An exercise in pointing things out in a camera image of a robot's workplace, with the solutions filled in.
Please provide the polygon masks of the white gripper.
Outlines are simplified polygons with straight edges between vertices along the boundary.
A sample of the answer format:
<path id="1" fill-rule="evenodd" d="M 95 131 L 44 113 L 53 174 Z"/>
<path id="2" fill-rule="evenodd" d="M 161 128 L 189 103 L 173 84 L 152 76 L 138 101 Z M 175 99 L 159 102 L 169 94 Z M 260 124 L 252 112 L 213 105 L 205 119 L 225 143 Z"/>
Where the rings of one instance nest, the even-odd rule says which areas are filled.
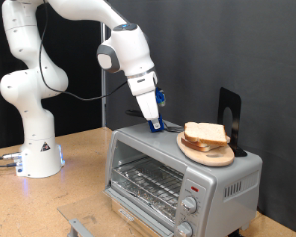
<path id="1" fill-rule="evenodd" d="M 157 120 L 159 111 L 155 96 L 157 83 L 156 73 L 150 71 L 136 75 L 135 77 L 129 77 L 127 82 L 132 95 L 136 97 L 143 116 L 148 121 L 151 121 L 154 129 L 159 129 L 161 125 Z"/>

